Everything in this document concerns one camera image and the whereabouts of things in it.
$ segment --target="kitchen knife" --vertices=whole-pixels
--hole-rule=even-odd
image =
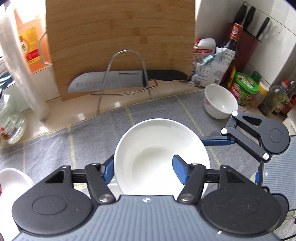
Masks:
[[[246,16],[247,9],[248,9],[247,2],[243,2],[237,14],[234,17],[233,23],[238,23],[241,25],[244,20],[244,17]]]
[[[105,72],[89,72],[76,77],[69,85],[67,92],[100,91]],[[188,76],[176,70],[147,70],[148,79],[163,81],[187,80]],[[133,87],[146,87],[143,70],[110,71],[105,90]]]
[[[264,20],[264,22],[262,23],[262,25],[261,25],[261,27],[260,27],[260,29],[259,29],[257,35],[256,35],[256,38],[257,38],[257,39],[260,37],[260,35],[261,35],[261,34],[263,33],[263,31],[265,30],[267,24],[269,23],[269,20],[270,20],[270,18],[267,17],[267,18]]]
[[[253,17],[254,17],[254,13],[255,13],[256,8],[254,6],[251,6],[250,10],[248,11],[248,14],[246,16],[246,19],[244,21],[244,31],[248,32],[248,27],[251,24]]]

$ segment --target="bowl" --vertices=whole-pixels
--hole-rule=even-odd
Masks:
[[[188,127],[168,119],[150,119],[130,128],[120,139],[114,156],[118,186],[127,195],[174,195],[184,185],[173,170],[178,154],[186,163],[210,168],[205,146]]]
[[[208,85],[205,88],[204,108],[215,119],[225,119],[234,110],[238,110],[236,98],[220,85]]]
[[[0,171],[0,233],[5,241],[14,239],[20,232],[15,224],[11,209],[13,203],[27,190],[34,186],[34,182],[25,173],[6,168]]]

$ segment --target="bowl rim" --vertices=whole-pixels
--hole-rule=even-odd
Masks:
[[[228,91],[230,94],[231,94],[231,92],[230,92],[228,89],[224,88],[223,86],[216,85],[216,84],[210,84],[210,85],[207,85],[207,86],[205,87],[205,90],[204,90],[205,97],[207,98],[207,101],[209,101],[210,104],[211,104],[213,107],[215,107],[218,111],[221,111],[221,112],[224,113],[224,114],[231,115],[231,113],[232,113],[234,110],[232,110],[230,113],[227,113],[226,111],[223,111],[223,110],[218,109],[218,108],[217,108],[217,107],[216,107],[216,106],[210,101],[210,99],[208,98],[208,96],[207,96],[207,94],[206,94],[206,89],[207,89],[208,86],[211,86],[211,85],[212,85],[212,86],[215,85],[215,86],[217,86],[218,88],[222,88],[222,89]],[[231,94],[231,98],[235,100],[235,103],[236,103],[236,106],[237,106],[236,111],[237,111],[238,108],[239,108],[239,105],[238,105],[238,103],[237,103],[237,100],[236,100],[236,98],[233,96],[233,94]]]
[[[166,118],[153,118],[153,119],[148,119],[148,120],[141,121],[141,122],[135,124],[134,126],[132,126],[130,129],[128,129],[128,130],[126,131],[126,133],[124,133],[124,135],[121,137],[121,139],[119,140],[119,142],[118,142],[118,144],[117,144],[117,146],[116,146],[116,149],[115,149],[115,152],[114,152],[114,175],[115,175],[115,177],[116,177],[116,159],[117,159],[118,149],[119,149],[119,146],[120,146],[120,144],[122,143],[123,139],[126,137],[126,135],[127,135],[128,133],[130,133],[133,129],[135,129],[137,126],[142,125],[142,124],[145,123],[145,122],[159,121],[159,120],[161,120],[161,121],[169,121],[169,122],[173,122],[173,123],[176,123],[176,124],[178,124],[178,125],[180,125],[180,126],[182,126],[182,127],[185,127],[185,129],[187,129],[189,132],[193,133],[193,134],[194,134],[194,135],[200,140],[200,138],[198,137],[198,135],[195,134],[190,128],[188,128],[186,125],[183,125],[182,123],[177,122],[177,121],[175,121],[175,120],[170,120],[170,119],[166,119]],[[207,169],[210,169],[210,168],[211,168],[211,163],[210,163],[209,154],[208,154],[206,148],[205,148],[205,151],[206,151],[206,153],[207,153],[207,160],[206,160],[207,163],[206,163],[206,164],[203,164],[203,165],[204,165]],[[117,185],[118,185],[119,189],[120,189],[121,192],[123,193],[123,190],[122,190],[122,187],[123,187],[123,186],[120,186],[120,184],[118,183],[117,177],[116,177],[116,181],[117,181]],[[206,189],[207,189],[207,185],[205,184],[205,188],[204,188],[204,190],[203,190],[203,194],[205,193]]]

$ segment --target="beige tile countertop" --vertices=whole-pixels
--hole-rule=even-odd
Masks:
[[[183,93],[190,93],[202,90],[200,87],[189,86],[187,82],[174,81],[158,81],[158,87],[151,89],[152,98],[159,98],[163,96],[178,95]],[[125,96],[103,96],[101,102],[100,113],[108,110],[116,109],[122,106],[138,103],[149,99],[147,91],[140,92],[132,95]],[[51,132],[61,127],[71,125],[87,118],[93,117],[97,114],[99,96],[86,95],[68,101],[62,101],[60,97],[48,101],[51,109],[50,116],[46,121],[39,121],[31,109],[22,112],[26,120],[26,129],[21,141],[32,138],[45,132]],[[251,113],[255,115],[261,115],[259,110],[252,108],[250,105],[239,106],[239,111]],[[268,118],[272,118],[278,121],[284,121],[284,124],[289,129],[290,134],[295,134],[289,118],[285,120],[282,116],[270,115]]]

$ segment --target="yellow bottle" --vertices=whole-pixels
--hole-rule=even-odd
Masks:
[[[42,18],[38,16],[29,22],[23,23],[17,13],[17,9],[14,9],[14,13],[21,48],[31,73],[46,68],[47,66],[41,62],[38,53],[38,39],[44,33]],[[40,46],[43,58],[45,61],[51,63],[52,60],[50,58],[47,35],[41,40]]]

